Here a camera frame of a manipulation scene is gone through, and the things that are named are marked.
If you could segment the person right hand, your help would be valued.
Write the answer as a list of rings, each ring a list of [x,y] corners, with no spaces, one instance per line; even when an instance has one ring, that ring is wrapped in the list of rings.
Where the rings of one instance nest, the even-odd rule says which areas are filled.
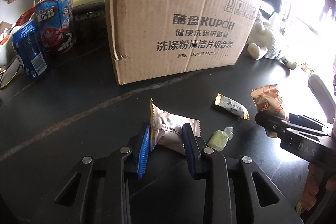
[[[308,174],[301,198],[301,207],[303,210],[310,210],[316,203],[316,195],[319,191],[319,183],[315,179],[316,166],[309,164]]]

